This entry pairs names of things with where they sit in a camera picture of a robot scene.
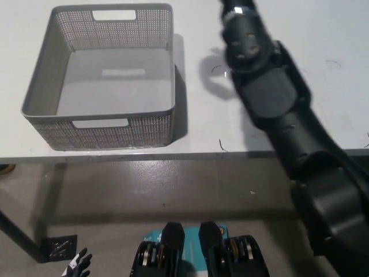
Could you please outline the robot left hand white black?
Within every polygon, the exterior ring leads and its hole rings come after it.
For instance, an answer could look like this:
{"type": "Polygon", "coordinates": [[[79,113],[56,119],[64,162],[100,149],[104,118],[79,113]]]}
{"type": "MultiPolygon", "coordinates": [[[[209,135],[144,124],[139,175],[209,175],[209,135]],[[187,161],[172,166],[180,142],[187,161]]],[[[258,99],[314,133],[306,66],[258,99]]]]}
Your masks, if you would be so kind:
{"type": "Polygon", "coordinates": [[[88,254],[88,249],[83,248],[71,260],[61,277],[87,277],[90,275],[88,267],[91,264],[92,254],[88,254]]]}

